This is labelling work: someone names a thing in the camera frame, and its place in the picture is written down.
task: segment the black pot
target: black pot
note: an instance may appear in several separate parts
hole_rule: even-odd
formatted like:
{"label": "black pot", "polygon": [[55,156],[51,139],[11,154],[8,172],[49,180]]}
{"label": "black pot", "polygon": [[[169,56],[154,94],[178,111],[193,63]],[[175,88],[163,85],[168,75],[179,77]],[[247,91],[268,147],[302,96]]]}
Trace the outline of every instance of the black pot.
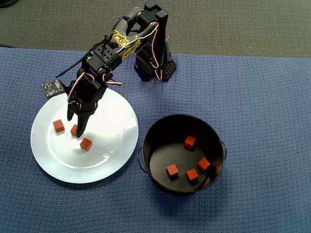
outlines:
{"label": "black pot", "polygon": [[[187,136],[196,138],[193,150],[184,147]],[[139,161],[142,160],[146,171]],[[205,172],[197,168],[200,160],[206,158],[211,165]],[[170,115],[154,123],[144,138],[138,151],[140,168],[148,173],[152,181],[163,191],[183,196],[210,187],[220,176],[226,149],[211,126],[199,118],[189,115]],[[178,177],[170,179],[166,167],[176,164]],[[189,183],[186,172],[195,168],[199,177],[197,182]]]}

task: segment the table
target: table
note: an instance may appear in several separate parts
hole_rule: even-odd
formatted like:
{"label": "table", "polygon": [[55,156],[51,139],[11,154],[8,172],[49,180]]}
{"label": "table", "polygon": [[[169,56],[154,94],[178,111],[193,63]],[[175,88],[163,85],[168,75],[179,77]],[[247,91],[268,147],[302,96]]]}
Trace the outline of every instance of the table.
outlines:
{"label": "table", "polygon": [[[173,55],[168,83],[144,83],[131,55],[112,88],[137,114],[137,148],[107,179],[70,184],[38,166],[30,133],[47,101],[40,85],[83,54],[0,49],[1,232],[311,231],[311,59]],[[176,113],[206,121],[227,147],[217,182],[186,197],[155,187],[135,156],[151,124]]]}

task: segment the yellow label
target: yellow label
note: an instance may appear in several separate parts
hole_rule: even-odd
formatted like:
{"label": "yellow label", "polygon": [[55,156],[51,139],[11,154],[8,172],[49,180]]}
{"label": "yellow label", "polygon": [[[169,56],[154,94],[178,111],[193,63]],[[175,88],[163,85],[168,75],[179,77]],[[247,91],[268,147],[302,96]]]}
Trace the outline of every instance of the yellow label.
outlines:
{"label": "yellow label", "polygon": [[135,45],[133,45],[132,47],[130,47],[128,49],[128,51],[126,51],[123,56],[122,56],[122,61],[125,60],[125,58],[127,58],[130,54],[132,54],[137,48],[138,46],[141,44],[140,40],[138,40]]}
{"label": "yellow label", "polygon": [[122,46],[126,46],[129,41],[128,39],[126,39],[126,37],[124,35],[121,35],[120,32],[118,32],[117,30],[113,31],[112,37],[116,39],[116,41]]}

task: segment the pot handle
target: pot handle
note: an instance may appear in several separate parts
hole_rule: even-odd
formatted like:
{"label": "pot handle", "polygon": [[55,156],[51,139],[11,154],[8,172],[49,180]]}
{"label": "pot handle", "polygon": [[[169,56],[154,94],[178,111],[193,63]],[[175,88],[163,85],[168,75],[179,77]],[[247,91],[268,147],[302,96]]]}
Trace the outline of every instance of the pot handle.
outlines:
{"label": "pot handle", "polygon": [[139,154],[140,154],[141,149],[142,149],[142,147],[138,150],[138,153],[137,153],[138,164],[139,164],[139,166],[140,166],[140,168],[141,168],[141,170],[142,170],[143,172],[148,173],[147,171],[145,171],[145,170],[142,168],[142,166],[141,166],[141,164],[140,164],[140,161],[139,161]]}
{"label": "pot handle", "polygon": [[227,149],[226,149],[225,144],[223,143],[223,141],[221,141],[221,143],[222,143],[222,146],[223,146],[223,148],[225,150],[225,159],[226,159],[226,157],[227,157]]}

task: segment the wooden block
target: wooden block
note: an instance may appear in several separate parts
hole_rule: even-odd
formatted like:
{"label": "wooden block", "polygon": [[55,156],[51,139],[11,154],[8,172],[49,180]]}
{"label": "wooden block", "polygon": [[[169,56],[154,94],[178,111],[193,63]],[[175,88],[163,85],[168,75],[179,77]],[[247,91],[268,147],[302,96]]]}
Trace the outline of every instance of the wooden block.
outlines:
{"label": "wooden block", "polygon": [[198,164],[197,167],[200,169],[200,171],[204,172],[207,167],[210,165],[209,161],[207,161],[206,158],[203,158]]}
{"label": "wooden block", "polygon": [[196,173],[195,169],[191,169],[190,171],[186,172],[186,177],[189,181],[189,183],[194,182],[199,177],[198,173]]}
{"label": "wooden block", "polygon": [[80,147],[86,151],[88,151],[92,145],[92,141],[88,140],[87,138],[83,138],[82,142],[80,143]]}
{"label": "wooden block", "polygon": [[54,126],[54,129],[55,131],[58,133],[58,132],[61,132],[63,130],[65,130],[65,127],[63,125],[63,122],[62,120],[56,120],[53,122],[53,126]]}
{"label": "wooden block", "polygon": [[166,172],[170,178],[178,176],[178,169],[175,164],[172,164],[166,168]]}
{"label": "wooden block", "polygon": [[77,125],[73,125],[72,129],[70,130],[70,133],[73,135],[73,136],[77,136]]}
{"label": "wooden block", "polygon": [[195,143],[195,138],[188,136],[185,140],[184,147],[191,150],[193,148],[194,143]]}

